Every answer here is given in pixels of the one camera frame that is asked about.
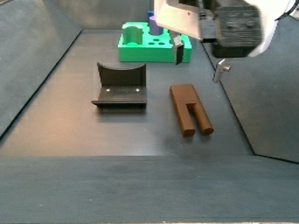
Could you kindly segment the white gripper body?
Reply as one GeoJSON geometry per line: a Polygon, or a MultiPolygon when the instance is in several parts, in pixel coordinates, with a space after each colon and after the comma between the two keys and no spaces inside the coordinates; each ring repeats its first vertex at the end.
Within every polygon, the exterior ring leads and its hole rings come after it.
{"type": "MultiPolygon", "coordinates": [[[[214,15],[206,8],[211,0],[154,0],[154,15],[159,26],[202,42],[215,36],[214,15]]],[[[270,46],[278,21],[292,14],[292,0],[244,0],[258,7],[262,19],[262,43],[247,57],[258,56],[270,46]]]]}

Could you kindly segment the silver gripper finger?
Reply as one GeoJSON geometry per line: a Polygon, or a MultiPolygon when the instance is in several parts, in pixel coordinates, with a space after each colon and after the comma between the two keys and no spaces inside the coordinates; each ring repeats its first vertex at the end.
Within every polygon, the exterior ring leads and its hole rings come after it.
{"type": "Polygon", "coordinates": [[[174,50],[174,63],[179,65],[183,62],[184,44],[182,41],[182,36],[178,32],[171,31],[170,34],[171,34],[172,50],[174,50]]]}
{"type": "Polygon", "coordinates": [[[232,61],[232,59],[222,59],[216,63],[215,73],[214,73],[214,77],[212,77],[212,81],[215,83],[218,83],[220,81],[223,73],[230,71],[231,61],[232,61]]]}

